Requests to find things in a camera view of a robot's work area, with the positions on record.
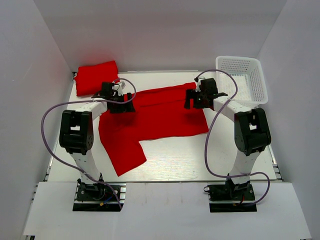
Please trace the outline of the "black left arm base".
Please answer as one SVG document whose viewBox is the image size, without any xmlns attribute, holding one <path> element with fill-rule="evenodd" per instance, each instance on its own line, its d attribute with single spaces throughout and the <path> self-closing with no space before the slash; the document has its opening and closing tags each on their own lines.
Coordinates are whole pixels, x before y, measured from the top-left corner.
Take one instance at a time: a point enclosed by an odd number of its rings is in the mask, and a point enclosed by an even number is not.
<svg viewBox="0 0 320 240">
<path fill-rule="evenodd" d="M 87 184 L 79 178 L 72 210 L 74 212 L 120 212 L 125 203 L 126 184 L 116 183 L 110 187 Z"/>
</svg>

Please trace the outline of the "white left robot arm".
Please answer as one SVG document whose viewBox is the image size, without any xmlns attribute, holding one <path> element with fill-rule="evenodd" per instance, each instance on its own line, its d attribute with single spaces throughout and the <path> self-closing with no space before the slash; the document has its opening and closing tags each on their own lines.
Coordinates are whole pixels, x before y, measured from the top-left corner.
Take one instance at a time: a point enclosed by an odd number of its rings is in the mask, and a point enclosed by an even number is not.
<svg viewBox="0 0 320 240">
<path fill-rule="evenodd" d="M 102 184 L 102 173 L 98 170 L 93 154 L 94 120 L 106 112 L 111 114 L 134 113 L 134 93 L 124 93 L 125 78 L 117 78 L 112 82 L 103 82 L 101 90 L 83 106 L 75 110 L 64 110 L 61 116 L 59 144 L 74 159 L 76 168 L 85 184 Z"/>
</svg>

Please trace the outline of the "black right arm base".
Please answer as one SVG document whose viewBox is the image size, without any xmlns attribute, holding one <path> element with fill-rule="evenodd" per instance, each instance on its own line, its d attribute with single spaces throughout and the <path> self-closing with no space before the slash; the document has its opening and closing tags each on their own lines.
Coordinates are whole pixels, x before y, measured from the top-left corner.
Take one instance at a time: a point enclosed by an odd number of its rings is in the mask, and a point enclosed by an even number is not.
<svg viewBox="0 0 320 240">
<path fill-rule="evenodd" d="M 234 184 L 228 178 L 222 184 L 209 184 L 203 188 L 208 194 L 211 213 L 249 213 L 257 211 L 253 186 L 250 181 Z"/>
</svg>

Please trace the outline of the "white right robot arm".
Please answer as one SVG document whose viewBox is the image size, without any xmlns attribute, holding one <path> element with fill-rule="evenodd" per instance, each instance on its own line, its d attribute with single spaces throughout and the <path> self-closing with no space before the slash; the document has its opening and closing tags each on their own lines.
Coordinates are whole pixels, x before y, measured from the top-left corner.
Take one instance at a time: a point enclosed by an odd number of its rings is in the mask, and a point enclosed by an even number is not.
<svg viewBox="0 0 320 240">
<path fill-rule="evenodd" d="M 214 119 L 224 115 L 234 124 L 234 142 L 237 147 L 235 161 L 226 179 L 237 190 L 247 188 L 253 166 L 271 143 L 271 134 L 265 111 L 258 107 L 251 109 L 219 93 L 214 78 L 195 79 L 196 88 L 187 89 L 184 108 L 212 109 L 216 112 Z"/>
</svg>

